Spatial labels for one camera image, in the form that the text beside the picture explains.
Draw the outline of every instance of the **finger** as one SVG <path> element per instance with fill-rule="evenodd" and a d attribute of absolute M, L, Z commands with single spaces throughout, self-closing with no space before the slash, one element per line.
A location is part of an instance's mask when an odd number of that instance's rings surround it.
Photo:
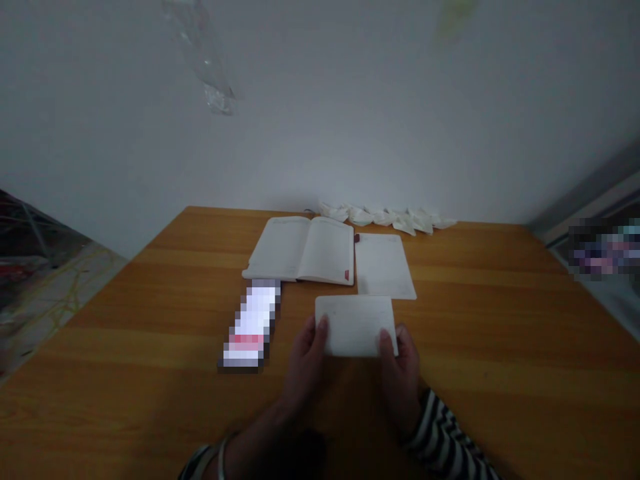
<path fill-rule="evenodd" d="M 418 349 L 413 342 L 413 338 L 409 333 L 409 329 L 404 323 L 400 323 L 395 328 L 395 334 L 398 340 L 398 352 L 401 356 L 410 355 L 412 357 L 418 357 Z"/>
<path fill-rule="evenodd" d="M 407 345 L 411 347 L 412 350 L 415 350 L 415 344 L 413 342 L 413 338 L 409 333 L 409 329 L 404 323 L 401 323 L 395 328 L 395 335 L 398 338 L 398 343 Z"/>
<path fill-rule="evenodd" d="M 393 355 L 393 343 L 386 329 L 380 330 L 380 360 L 383 369 L 396 368 L 395 357 Z"/>
<path fill-rule="evenodd" d="M 311 354 L 321 357 L 325 352 L 325 344 L 327 342 L 327 336 L 329 334 L 329 318 L 323 315 L 315 329 L 315 336 L 313 338 L 313 344 L 311 346 Z"/>
<path fill-rule="evenodd" d="M 298 355 L 304 355 L 311 348 L 313 337 L 315 336 L 315 315 L 311 315 L 305 320 L 302 330 L 298 332 L 293 341 L 293 350 Z"/>

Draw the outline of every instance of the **white notebook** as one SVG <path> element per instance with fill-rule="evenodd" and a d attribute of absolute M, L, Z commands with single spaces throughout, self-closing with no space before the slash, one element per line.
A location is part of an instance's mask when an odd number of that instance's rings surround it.
<path fill-rule="evenodd" d="M 329 317 L 327 355 L 378 357 L 382 328 L 389 332 L 393 354 L 398 355 L 391 298 L 367 295 L 316 297 L 316 325 L 324 314 Z"/>
<path fill-rule="evenodd" d="M 274 217 L 242 276 L 353 285 L 353 257 L 353 227 L 324 217 Z"/>
<path fill-rule="evenodd" d="M 415 288 L 400 235 L 360 233 L 355 244 L 358 294 L 416 300 Z"/>

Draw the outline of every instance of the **hanging plastic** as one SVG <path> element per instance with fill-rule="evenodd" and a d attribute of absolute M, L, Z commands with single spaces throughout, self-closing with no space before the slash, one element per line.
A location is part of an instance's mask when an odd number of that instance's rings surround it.
<path fill-rule="evenodd" d="M 236 95 L 221 56 L 209 12 L 201 0 L 162 0 L 162 10 L 189 67 L 204 83 L 209 109 L 233 115 Z"/>

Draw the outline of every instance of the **white paper sheet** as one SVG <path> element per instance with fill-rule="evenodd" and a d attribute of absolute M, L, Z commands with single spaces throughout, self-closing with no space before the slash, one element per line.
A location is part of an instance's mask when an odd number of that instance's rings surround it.
<path fill-rule="evenodd" d="M 416 300 L 411 272 L 399 235 L 361 233 L 355 244 L 359 295 Z"/>
<path fill-rule="evenodd" d="M 391 298 L 334 295 L 315 299 L 315 321 L 329 317 L 325 353 L 336 357 L 378 357 L 380 330 L 385 328 L 398 354 Z"/>

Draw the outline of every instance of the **hand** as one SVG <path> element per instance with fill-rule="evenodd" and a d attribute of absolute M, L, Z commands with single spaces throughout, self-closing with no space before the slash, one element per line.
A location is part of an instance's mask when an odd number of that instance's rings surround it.
<path fill-rule="evenodd" d="M 315 316 L 312 315 L 293 341 L 281 397 L 282 404 L 292 414 L 302 408 L 320 380 L 328 332 L 328 318 L 322 317 L 316 328 Z"/>
<path fill-rule="evenodd" d="M 395 329 L 398 358 L 393 356 L 389 332 L 380 331 L 382 390 L 393 422 L 402 436 L 408 437 L 420 420 L 422 408 L 418 397 L 420 355 L 404 324 Z"/>

